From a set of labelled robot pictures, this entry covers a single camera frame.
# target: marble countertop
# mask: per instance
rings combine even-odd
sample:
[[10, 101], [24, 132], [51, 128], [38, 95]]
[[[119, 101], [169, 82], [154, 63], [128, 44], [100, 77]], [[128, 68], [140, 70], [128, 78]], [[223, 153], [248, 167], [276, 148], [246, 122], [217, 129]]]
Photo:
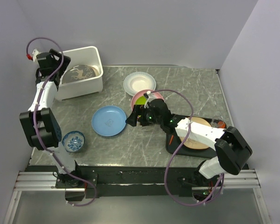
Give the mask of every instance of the marble countertop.
[[[94, 112], [106, 105], [123, 109], [127, 117], [131, 113], [132, 99], [123, 89], [123, 80], [135, 71], [152, 75], [157, 89], [173, 89], [184, 94], [194, 107], [194, 114], [212, 118], [221, 116], [230, 125], [225, 101], [215, 70], [180, 67], [104, 67], [104, 89], [63, 101], [55, 101], [52, 111], [63, 135], [78, 130], [84, 133], [85, 146], [70, 155], [82, 166], [134, 166], [165, 167], [171, 154], [165, 149], [166, 134], [158, 125], [131, 127], [127, 125], [120, 134], [102, 137], [91, 127]], [[190, 114], [190, 107], [175, 93], [161, 93], [172, 113]], [[197, 167], [205, 158], [178, 155], [171, 166]], [[34, 150], [30, 165], [53, 165], [42, 151]]]

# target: bowl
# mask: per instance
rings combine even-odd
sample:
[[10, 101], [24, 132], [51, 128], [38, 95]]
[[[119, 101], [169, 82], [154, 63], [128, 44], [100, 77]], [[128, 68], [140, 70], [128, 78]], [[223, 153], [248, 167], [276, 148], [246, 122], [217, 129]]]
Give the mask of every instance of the bowl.
[[[147, 91], [153, 91], [153, 90], [141, 90], [139, 92], [137, 92], [135, 94], [135, 96], [133, 96], [132, 100], [131, 100], [131, 109], [133, 110], [134, 105], [144, 105], [146, 102], [146, 98], [144, 97], [144, 93], [146, 93]], [[154, 92], [153, 93], [155, 97], [157, 97], [157, 99], [163, 99], [163, 96], [158, 93], [158, 92]]]
[[62, 144], [65, 150], [69, 153], [79, 151], [85, 143], [85, 137], [82, 132], [72, 131], [68, 132], [62, 139]]
[[155, 90], [156, 82], [154, 77], [146, 72], [134, 72], [128, 75], [123, 81], [123, 88], [127, 94], [134, 96], [137, 92], [152, 89]]

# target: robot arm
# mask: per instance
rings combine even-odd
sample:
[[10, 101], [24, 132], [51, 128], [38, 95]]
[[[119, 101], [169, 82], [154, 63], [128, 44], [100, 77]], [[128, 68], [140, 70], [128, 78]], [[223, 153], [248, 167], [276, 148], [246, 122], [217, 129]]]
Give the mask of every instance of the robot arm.
[[136, 126], [137, 121], [142, 126], [159, 124], [165, 133], [185, 137], [191, 122], [189, 138], [209, 146], [217, 153], [217, 157], [200, 164], [199, 173], [206, 179], [225, 172], [239, 174], [252, 150], [236, 128], [230, 126], [221, 129], [198, 124], [182, 115], [172, 114], [166, 103], [155, 99], [150, 92], [144, 96], [147, 98], [146, 104], [134, 106], [127, 124]]
[[[52, 154], [49, 151], [46, 151], [42, 148], [35, 132], [35, 127], [33, 123], [33, 111], [37, 103], [37, 98], [39, 96], [40, 90], [43, 86], [44, 81], [48, 78], [50, 74], [60, 65], [61, 54], [57, 51], [51, 49], [50, 52], [39, 53], [34, 55], [34, 58], [37, 59], [39, 64], [39, 69], [36, 71], [36, 95], [34, 101], [27, 112], [20, 114], [20, 122], [23, 127], [24, 133], [26, 135], [27, 141], [31, 147], [36, 147], [38, 150], [42, 150], [49, 157], [58, 168], [58, 178], [63, 180], [72, 179], [69, 177], [64, 169], [53, 158]], [[55, 157], [64, 164], [64, 167], [73, 175], [77, 174], [77, 164], [74, 159], [72, 159], [68, 153], [66, 153], [65, 148], [61, 143], [61, 128], [56, 121], [50, 107], [53, 104], [53, 99], [55, 94], [58, 91], [58, 86], [60, 83], [60, 78], [65, 72], [68, 64], [70, 63], [69, 57], [64, 57], [64, 62], [60, 70], [46, 83], [44, 90], [41, 95], [40, 103], [38, 105], [38, 110], [36, 112], [36, 120], [38, 125], [38, 131], [41, 135], [42, 141], [45, 146], [51, 151], [54, 152]]]

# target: blue plate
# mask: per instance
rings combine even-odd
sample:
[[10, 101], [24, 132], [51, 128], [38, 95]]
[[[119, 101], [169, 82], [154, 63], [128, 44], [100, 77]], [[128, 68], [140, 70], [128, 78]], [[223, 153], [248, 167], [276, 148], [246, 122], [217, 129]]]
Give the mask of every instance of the blue plate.
[[117, 106], [104, 106], [94, 113], [91, 125], [102, 136], [114, 136], [125, 128], [126, 114]]
[[79, 151], [85, 143], [85, 137], [82, 132], [68, 132], [62, 139], [65, 150], [69, 153]]

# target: white plate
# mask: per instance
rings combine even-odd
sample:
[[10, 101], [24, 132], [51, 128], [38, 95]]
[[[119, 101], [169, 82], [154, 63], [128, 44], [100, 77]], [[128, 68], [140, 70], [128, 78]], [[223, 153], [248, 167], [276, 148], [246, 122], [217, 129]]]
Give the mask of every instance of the white plate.
[[123, 87], [129, 95], [134, 96], [141, 90], [155, 90], [156, 82], [148, 73], [138, 71], [125, 78]]

